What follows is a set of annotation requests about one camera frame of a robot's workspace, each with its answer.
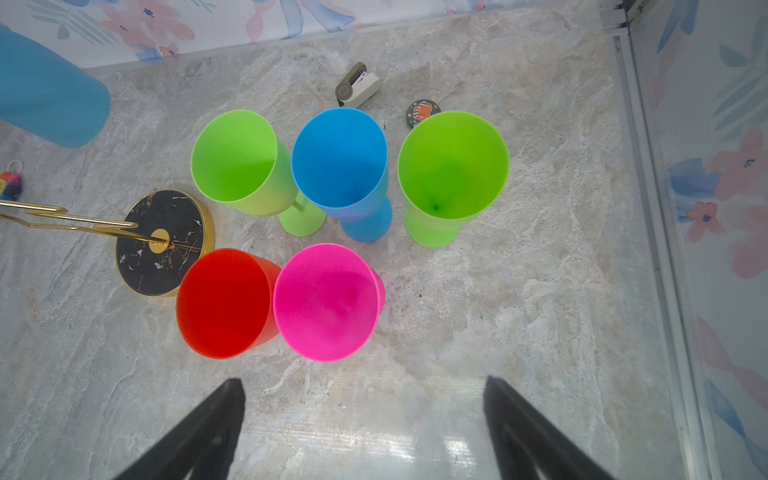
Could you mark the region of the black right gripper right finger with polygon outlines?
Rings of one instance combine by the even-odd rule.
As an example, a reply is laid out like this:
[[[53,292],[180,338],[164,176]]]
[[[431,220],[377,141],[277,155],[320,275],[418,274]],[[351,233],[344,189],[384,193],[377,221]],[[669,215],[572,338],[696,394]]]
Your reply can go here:
[[[505,380],[486,379],[483,407],[501,478],[611,477]]]

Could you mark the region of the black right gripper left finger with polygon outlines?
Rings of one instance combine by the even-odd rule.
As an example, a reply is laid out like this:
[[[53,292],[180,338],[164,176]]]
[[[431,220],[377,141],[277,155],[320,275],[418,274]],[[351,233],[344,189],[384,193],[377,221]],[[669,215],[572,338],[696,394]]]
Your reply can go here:
[[[242,381],[224,381],[120,479],[225,479],[245,414]]]

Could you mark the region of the red wine glass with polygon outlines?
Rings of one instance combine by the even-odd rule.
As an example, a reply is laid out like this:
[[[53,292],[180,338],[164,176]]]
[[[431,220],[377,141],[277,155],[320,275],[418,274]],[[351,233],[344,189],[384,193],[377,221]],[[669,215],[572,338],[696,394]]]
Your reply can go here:
[[[176,318],[185,342],[210,359],[237,357],[279,335],[273,296],[281,267],[232,249],[217,249],[185,275]]]

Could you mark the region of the pink wine glass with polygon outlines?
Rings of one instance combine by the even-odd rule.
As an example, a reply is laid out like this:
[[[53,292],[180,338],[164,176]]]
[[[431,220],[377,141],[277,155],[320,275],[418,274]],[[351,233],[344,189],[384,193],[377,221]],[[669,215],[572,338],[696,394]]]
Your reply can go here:
[[[333,243],[312,245],[292,257],[278,276],[273,300],[287,344],[324,363],[359,351],[385,303],[381,277],[356,252]]]

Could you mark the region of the green wine glass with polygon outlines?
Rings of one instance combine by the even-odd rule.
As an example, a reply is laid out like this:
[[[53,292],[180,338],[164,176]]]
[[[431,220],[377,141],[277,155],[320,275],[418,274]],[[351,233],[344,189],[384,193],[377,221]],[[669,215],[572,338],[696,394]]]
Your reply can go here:
[[[500,197],[509,168],[504,138],[486,119],[449,111],[424,120],[397,161],[407,233],[426,248],[448,245]]]
[[[230,111],[209,122],[195,141],[190,169],[206,198],[247,215],[276,216],[293,236],[310,236],[327,219],[299,191],[289,149],[253,111]]]

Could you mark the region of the blue wine glass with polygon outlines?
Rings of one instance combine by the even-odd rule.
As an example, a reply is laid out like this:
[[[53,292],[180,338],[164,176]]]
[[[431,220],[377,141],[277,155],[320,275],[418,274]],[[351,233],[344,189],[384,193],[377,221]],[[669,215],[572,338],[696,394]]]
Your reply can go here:
[[[353,240],[374,242],[388,231],[387,139],[367,113],[338,107],[316,115],[296,138],[291,170],[300,192]]]

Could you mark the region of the teal wine glass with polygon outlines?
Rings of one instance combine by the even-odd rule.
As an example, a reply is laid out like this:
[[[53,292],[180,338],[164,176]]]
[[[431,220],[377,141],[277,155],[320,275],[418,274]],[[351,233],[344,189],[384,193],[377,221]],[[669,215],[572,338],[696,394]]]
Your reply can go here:
[[[41,44],[1,27],[1,119],[63,148],[79,148],[104,128],[106,85]]]

